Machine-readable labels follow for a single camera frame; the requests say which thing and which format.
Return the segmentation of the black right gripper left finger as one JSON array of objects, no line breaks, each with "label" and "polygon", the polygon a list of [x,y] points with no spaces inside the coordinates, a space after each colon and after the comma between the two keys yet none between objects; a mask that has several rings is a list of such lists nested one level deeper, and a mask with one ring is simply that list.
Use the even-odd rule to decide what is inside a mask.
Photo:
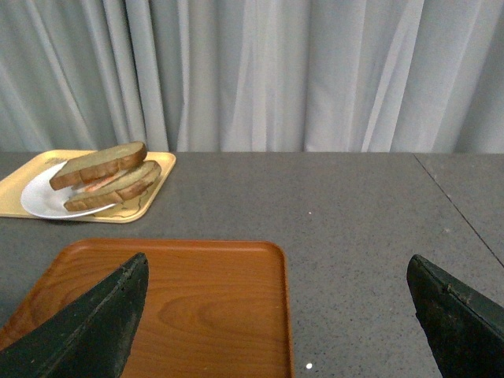
[{"label": "black right gripper left finger", "polygon": [[130,356],[149,281],[137,253],[1,352],[3,377],[119,377]]}]

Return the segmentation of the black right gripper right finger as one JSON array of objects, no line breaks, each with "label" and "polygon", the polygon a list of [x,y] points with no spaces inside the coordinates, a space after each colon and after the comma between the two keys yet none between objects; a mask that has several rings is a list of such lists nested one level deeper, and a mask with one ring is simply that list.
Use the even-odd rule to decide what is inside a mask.
[{"label": "black right gripper right finger", "polygon": [[415,254],[406,280],[443,377],[503,376],[503,307]]}]

